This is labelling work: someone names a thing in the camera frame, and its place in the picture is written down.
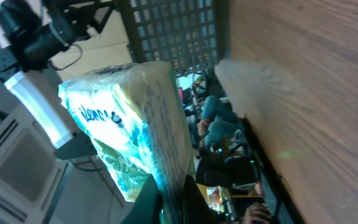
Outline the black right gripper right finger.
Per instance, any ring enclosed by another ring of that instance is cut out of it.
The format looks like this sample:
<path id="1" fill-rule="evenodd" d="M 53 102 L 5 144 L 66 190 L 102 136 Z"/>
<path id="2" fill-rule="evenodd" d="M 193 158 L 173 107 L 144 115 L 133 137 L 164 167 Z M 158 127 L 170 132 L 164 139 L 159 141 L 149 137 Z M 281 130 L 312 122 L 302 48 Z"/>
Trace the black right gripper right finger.
<path id="1" fill-rule="evenodd" d="M 194 178 L 187 175 L 183 188 L 182 218 L 185 224 L 217 224 L 219 219 L 201 194 Z"/>

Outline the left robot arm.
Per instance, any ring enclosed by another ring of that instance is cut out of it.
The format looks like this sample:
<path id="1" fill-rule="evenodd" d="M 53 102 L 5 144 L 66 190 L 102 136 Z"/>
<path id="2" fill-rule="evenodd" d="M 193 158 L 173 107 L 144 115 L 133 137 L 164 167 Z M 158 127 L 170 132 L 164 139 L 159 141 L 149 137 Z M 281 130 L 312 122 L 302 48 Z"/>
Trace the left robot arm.
<path id="1" fill-rule="evenodd" d="M 0 82 L 27 108 L 46 132 L 57 159 L 96 154 L 58 97 L 61 79 L 52 57 L 78 41 L 90 39 L 88 29 L 101 33 L 116 8 L 115 1 L 42 1 L 50 16 L 42 23 L 27 1 L 0 3 L 0 28 L 9 42 L 0 49 Z"/>

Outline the small teal tissue pack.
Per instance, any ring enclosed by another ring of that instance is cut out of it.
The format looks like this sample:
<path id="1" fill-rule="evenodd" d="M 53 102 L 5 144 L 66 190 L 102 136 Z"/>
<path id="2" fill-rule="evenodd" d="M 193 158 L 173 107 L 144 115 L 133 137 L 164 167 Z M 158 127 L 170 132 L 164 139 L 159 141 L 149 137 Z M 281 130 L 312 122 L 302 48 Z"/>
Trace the small teal tissue pack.
<path id="1" fill-rule="evenodd" d="M 67 80 L 58 95 L 128 202 L 148 175 L 168 200 L 180 196 L 191 139 L 170 63 L 104 67 Z"/>

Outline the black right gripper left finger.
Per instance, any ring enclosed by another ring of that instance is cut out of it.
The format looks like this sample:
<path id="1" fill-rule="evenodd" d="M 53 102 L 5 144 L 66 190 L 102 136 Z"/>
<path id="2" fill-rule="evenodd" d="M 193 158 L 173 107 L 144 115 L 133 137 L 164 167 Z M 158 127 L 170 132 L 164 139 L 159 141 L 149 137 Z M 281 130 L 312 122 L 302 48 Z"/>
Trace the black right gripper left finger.
<path id="1" fill-rule="evenodd" d="M 160 224 L 161 210 L 162 196 L 154 177 L 149 175 L 121 224 Z"/>

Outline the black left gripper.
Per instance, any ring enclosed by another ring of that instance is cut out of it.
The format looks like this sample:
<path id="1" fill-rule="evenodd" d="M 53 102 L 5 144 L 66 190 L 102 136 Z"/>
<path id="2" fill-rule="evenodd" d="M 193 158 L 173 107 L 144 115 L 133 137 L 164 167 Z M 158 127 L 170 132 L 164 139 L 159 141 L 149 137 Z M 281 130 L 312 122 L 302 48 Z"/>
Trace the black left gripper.
<path id="1" fill-rule="evenodd" d="M 116 1 L 42 0 L 50 16 L 48 26 L 58 40 L 88 40 L 87 30 L 102 33 Z"/>

